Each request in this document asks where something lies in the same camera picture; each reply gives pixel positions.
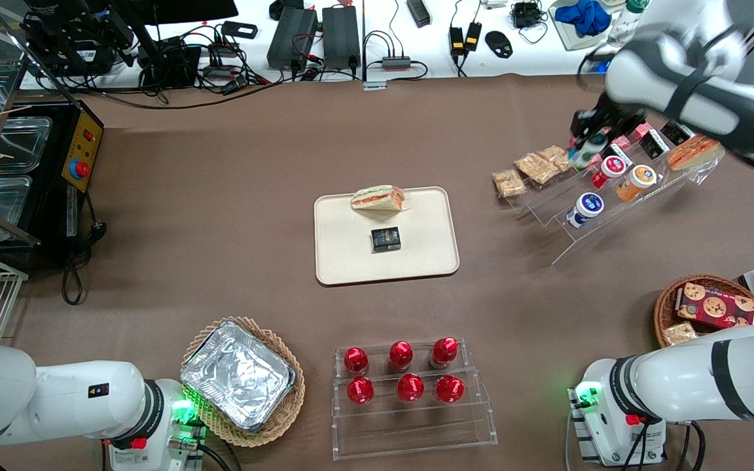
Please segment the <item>white bottle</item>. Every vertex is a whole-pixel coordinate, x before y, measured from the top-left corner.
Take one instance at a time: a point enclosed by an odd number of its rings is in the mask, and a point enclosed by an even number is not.
[[[641,13],[647,8],[649,0],[628,0],[622,14],[613,21],[610,33],[607,35],[607,44],[620,47],[628,44],[634,36],[634,31],[641,18]]]

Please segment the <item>beige tray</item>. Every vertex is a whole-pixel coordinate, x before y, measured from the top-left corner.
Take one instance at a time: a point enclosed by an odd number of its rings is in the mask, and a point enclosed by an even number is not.
[[[314,203],[316,277],[326,285],[448,275],[458,270],[450,200],[439,187],[404,190],[400,213],[354,211],[352,194]],[[374,253],[371,230],[398,227],[401,250]]]

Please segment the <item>green led light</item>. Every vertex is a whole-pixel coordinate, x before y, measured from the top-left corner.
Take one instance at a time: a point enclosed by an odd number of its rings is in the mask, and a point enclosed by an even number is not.
[[[177,400],[171,406],[171,418],[180,423],[189,423],[197,417],[197,411],[194,410],[194,403],[188,399]]]

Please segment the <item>red knob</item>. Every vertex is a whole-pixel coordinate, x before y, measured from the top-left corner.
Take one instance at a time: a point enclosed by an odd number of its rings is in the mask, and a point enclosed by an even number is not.
[[[354,404],[362,406],[368,404],[368,401],[373,398],[374,385],[371,384],[371,379],[365,376],[357,376],[348,383],[348,399]]]
[[[130,448],[134,450],[144,450],[147,447],[147,439],[144,436],[137,436],[130,442]]]
[[[424,382],[418,375],[407,373],[397,382],[397,397],[406,402],[415,402],[424,394]]]
[[[395,370],[405,370],[412,362],[412,347],[401,340],[389,349],[389,363]]]
[[[432,353],[430,356],[430,363],[436,368],[445,368],[449,366],[450,362],[456,359],[458,355],[458,340],[453,337],[446,337],[438,340],[434,346],[432,346]]]
[[[441,402],[457,402],[464,395],[464,382],[453,375],[444,375],[435,383],[435,395]]]
[[[345,352],[345,368],[351,373],[364,372],[368,368],[368,355],[364,349],[353,347]]]
[[[77,173],[78,177],[87,177],[89,176],[89,172],[89,164],[87,164],[86,162],[78,162],[75,164],[75,173]]]

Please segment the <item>foil container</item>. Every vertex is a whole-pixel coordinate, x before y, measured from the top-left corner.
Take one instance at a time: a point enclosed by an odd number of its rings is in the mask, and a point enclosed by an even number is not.
[[[258,432],[296,382],[296,370],[233,321],[219,325],[179,377],[237,427]]]

